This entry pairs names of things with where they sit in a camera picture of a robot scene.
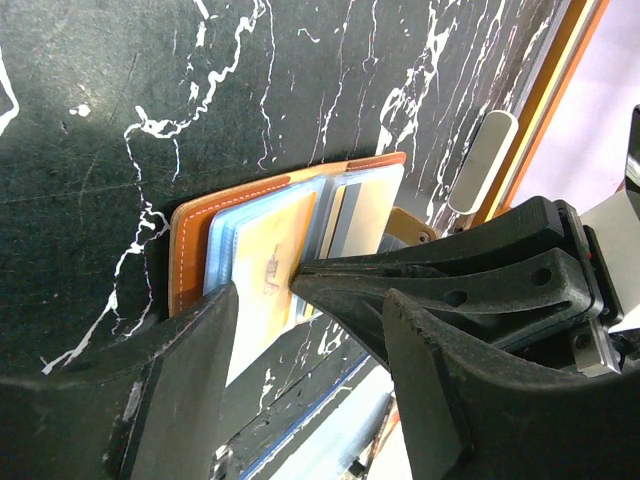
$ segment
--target yellow card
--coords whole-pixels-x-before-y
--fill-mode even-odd
[[[227,383],[288,327],[289,281],[300,263],[316,197],[310,193],[238,231],[231,278],[242,301]]]

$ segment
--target white wall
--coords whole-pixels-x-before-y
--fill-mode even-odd
[[[611,0],[512,206],[535,195],[578,213],[624,178],[633,107],[640,104],[640,0]]]

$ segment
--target wooden edge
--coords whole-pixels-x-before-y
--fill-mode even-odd
[[[472,226],[510,205],[608,4],[609,0],[573,0],[567,8],[518,119],[520,129]]]
[[[400,207],[391,209],[384,233],[403,241],[410,247],[438,239],[435,230]]]

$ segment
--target orange frame edge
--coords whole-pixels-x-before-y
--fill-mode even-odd
[[[609,0],[594,2],[573,0],[567,8],[518,119],[520,128],[516,138],[482,202],[480,210],[476,213],[472,226],[491,220],[509,209],[608,4]],[[585,15],[587,18],[580,23],[580,19]],[[572,52],[565,61],[566,66],[559,65],[563,55],[566,55],[567,43],[572,36],[576,35]],[[563,69],[560,74],[557,73],[558,66]]]

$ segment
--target screw hole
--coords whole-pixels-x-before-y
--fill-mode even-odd
[[[467,294],[460,290],[454,290],[444,296],[444,301],[450,307],[456,308],[467,301]]]
[[[551,270],[548,268],[541,268],[536,270],[531,275],[531,283],[536,287],[542,287],[551,281]]]
[[[588,333],[581,333],[574,340],[573,344],[578,350],[584,350],[591,343],[591,336]]]

